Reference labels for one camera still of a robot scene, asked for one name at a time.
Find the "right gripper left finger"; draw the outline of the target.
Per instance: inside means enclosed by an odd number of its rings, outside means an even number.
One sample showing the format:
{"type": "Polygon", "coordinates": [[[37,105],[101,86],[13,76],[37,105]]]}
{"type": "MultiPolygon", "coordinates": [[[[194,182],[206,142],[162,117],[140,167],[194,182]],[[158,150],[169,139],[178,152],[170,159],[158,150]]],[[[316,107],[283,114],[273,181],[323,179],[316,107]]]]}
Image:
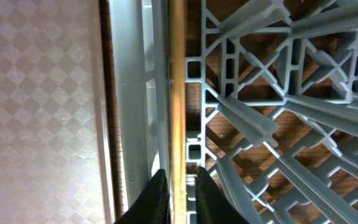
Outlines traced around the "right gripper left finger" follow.
{"type": "Polygon", "coordinates": [[[134,204],[115,224],[168,224],[169,202],[166,172],[159,169],[134,204]]]}

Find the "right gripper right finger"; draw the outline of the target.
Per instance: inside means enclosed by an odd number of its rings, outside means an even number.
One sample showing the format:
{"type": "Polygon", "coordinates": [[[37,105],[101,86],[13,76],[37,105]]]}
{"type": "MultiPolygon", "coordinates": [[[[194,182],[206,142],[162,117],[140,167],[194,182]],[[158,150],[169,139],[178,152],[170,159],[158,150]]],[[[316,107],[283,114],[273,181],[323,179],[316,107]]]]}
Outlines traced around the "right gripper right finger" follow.
{"type": "Polygon", "coordinates": [[[197,170],[196,212],[198,224],[249,224],[229,203],[204,167],[197,170]]]}

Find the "wooden chopstick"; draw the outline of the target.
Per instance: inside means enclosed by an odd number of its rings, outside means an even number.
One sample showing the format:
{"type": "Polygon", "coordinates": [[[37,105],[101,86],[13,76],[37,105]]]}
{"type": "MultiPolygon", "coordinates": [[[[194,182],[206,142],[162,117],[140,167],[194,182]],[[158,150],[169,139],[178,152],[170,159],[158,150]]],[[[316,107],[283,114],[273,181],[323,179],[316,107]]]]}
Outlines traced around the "wooden chopstick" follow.
{"type": "Polygon", "coordinates": [[[185,2],[171,0],[170,117],[172,137],[173,223],[186,223],[185,2]]]}

